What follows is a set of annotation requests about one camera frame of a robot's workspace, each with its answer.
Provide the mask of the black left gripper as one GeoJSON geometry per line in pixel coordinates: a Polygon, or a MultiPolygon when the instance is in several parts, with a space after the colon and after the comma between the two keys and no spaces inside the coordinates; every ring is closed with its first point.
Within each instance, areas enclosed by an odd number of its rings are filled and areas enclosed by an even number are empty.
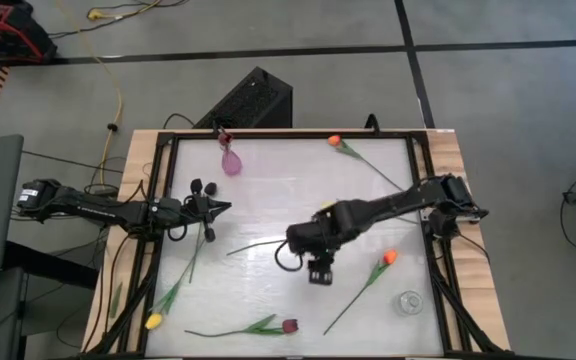
{"type": "Polygon", "coordinates": [[[220,214],[230,209],[232,203],[210,199],[201,194],[193,194],[184,199],[184,206],[187,212],[203,226],[204,239],[211,243],[216,239],[212,223],[220,214]]]}

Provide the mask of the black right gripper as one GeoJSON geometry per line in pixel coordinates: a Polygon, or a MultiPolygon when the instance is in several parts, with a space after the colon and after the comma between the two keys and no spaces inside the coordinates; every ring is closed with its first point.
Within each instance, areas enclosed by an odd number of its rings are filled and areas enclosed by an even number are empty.
{"type": "Polygon", "coordinates": [[[331,267],[334,263],[335,252],[330,252],[328,250],[313,251],[310,253],[310,256],[311,258],[308,260],[309,282],[312,284],[318,284],[319,273],[321,273],[320,283],[322,285],[331,285],[331,267]]]}

